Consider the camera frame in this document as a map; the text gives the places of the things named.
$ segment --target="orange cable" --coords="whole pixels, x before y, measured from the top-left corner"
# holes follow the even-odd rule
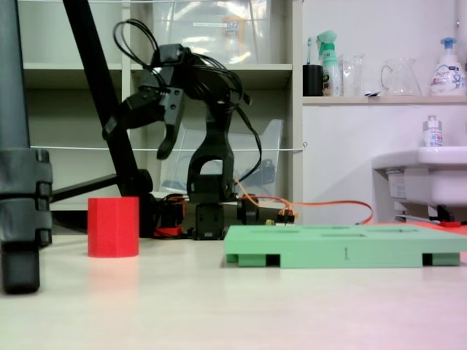
[[[253,198],[266,198],[266,199],[272,199],[274,201],[282,202],[285,205],[285,207],[279,211],[279,214],[283,214],[285,209],[288,209],[292,211],[293,215],[295,215],[293,206],[337,206],[337,205],[342,205],[342,204],[356,204],[359,206],[365,206],[366,208],[370,209],[370,212],[371,212],[368,218],[366,218],[362,222],[359,222],[360,225],[366,225],[370,223],[370,221],[372,221],[373,216],[374,216],[373,208],[368,203],[365,203],[362,201],[330,201],[330,202],[317,202],[317,203],[302,203],[302,202],[294,203],[294,202],[287,201],[284,198],[274,197],[270,195],[254,195],[252,197],[248,194],[248,192],[245,190],[245,188],[243,187],[243,185],[240,183],[238,179],[234,179],[234,181],[235,183],[238,184],[238,186],[244,193],[244,196],[248,198],[248,200],[256,206],[261,207],[262,205],[255,202]]]

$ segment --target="green tray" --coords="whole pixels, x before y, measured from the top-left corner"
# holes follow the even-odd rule
[[[415,225],[231,226],[224,247],[239,267],[419,268],[459,265],[467,236]]]

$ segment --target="glass pitcher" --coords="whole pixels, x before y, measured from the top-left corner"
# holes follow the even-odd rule
[[[386,61],[381,70],[381,86],[390,96],[421,96],[422,91],[412,69],[412,58],[394,58]]]

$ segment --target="white wire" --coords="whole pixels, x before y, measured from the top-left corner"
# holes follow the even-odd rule
[[[68,149],[79,151],[108,151],[106,147],[57,147],[57,146],[31,146],[31,148],[38,149]],[[302,152],[306,149],[303,148],[280,148],[280,149],[263,149],[263,152]],[[157,152],[158,148],[133,148],[135,152]],[[173,149],[172,152],[195,152],[196,149]],[[257,152],[258,148],[254,149],[233,149],[233,152]]]

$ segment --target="black pole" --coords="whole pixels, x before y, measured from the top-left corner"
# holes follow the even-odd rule
[[[102,128],[107,128],[109,121],[117,117],[120,103],[112,84],[88,0],[63,0],[63,5],[80,52]],[[139,191],[134,186],[125,182],[125,179],[134,178],[138,174],[138,167],[126,130],[115,126],[112,135],[107,137],[107,144],[115,172],[122,178],[119,185],[121,195],[139,195]]]
[[[0,1],[0,149],[29,147],[18,4]]]
[[[30,148],[18,3],[0,1],[0,265],[6,293],[36,292],[39,247],[52,242],[52,168]]]
[[[152,237],[155,228],[153,222],[155,199],[150,194],[153,190],[153,182],[147,171],[138,169],[126,130],[116,122],[120,103],[112,84],[88,0],[63,0],[63,5],[119,179],[120,194],[139,197],[139,234],[141,237]]]

